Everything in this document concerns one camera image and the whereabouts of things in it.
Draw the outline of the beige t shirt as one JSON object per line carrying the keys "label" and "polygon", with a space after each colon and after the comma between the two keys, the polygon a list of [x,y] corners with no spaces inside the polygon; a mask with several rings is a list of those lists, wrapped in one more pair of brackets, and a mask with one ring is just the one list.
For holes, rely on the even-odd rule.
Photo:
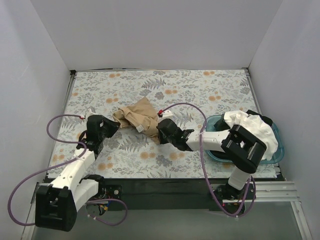
{"label": "beige t shirt", "polygon": [[119,108],[112,117],[120,123],[121,128],[134,127],[139,133],[151,138],[155,144],[160,144],[158,113],[146,97],[135,104]]}

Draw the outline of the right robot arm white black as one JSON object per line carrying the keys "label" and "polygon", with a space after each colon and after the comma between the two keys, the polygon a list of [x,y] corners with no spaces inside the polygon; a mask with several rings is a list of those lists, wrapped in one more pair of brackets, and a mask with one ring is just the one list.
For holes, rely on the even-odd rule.
{"label": "right robot arm white black", "polygon": [[199,132],[182,130],[167,118],[157,125],[157,129],[161,145],[172,144],[184,152],[215,152],[235,165],[228,182],[214,191],[224,200],[234,200],[243,195],[247,180],[256,172],[267,150],[260,139],[238,124],[227,130]]}

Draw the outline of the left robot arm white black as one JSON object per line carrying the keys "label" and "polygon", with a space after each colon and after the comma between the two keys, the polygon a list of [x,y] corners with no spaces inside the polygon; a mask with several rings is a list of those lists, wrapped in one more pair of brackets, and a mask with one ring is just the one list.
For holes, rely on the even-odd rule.
{"label": "left robot arm white black", "polygon": [[75,142],[73,161],[49,185],[40,186],[35,196],[35,225],[69,232],[77,219],[80,208],[89,200],[101,200],[106,194],[104,177],[86,175],[104,147],[104,140],[111,138],[120,123],[102,115],[84,117],[86,130]]}

